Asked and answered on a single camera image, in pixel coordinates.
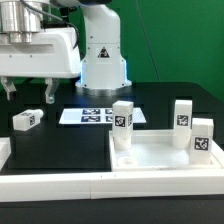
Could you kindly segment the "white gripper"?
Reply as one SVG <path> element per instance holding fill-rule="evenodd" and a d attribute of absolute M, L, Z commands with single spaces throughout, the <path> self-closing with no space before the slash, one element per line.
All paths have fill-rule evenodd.
<path fill-rule="evenodd" d="M 10 44 L 6 34 L 0 34 L 0 76 L 7 99 L 16 96 L 12 77 L 46 78 L 45 99 L 55 102 L 59 86 L 57 78 L 75 78 L 81 72 L 81 62 L 73 28 L 51 28 L 35 33 L 31 43 Z"/>

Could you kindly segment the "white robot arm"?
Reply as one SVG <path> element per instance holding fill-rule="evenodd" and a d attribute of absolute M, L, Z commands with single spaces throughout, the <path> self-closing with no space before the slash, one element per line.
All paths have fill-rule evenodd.
<path fill-rule="evenodd" d="M 76 88 L 114 95 L 127 88 L 120 53 L 120 18 L 112 0 L 0 0 L 0 83 L 16 92 L 15 77 L 43 78 L 46 102 L 61 79 L 78 78 Z"/>

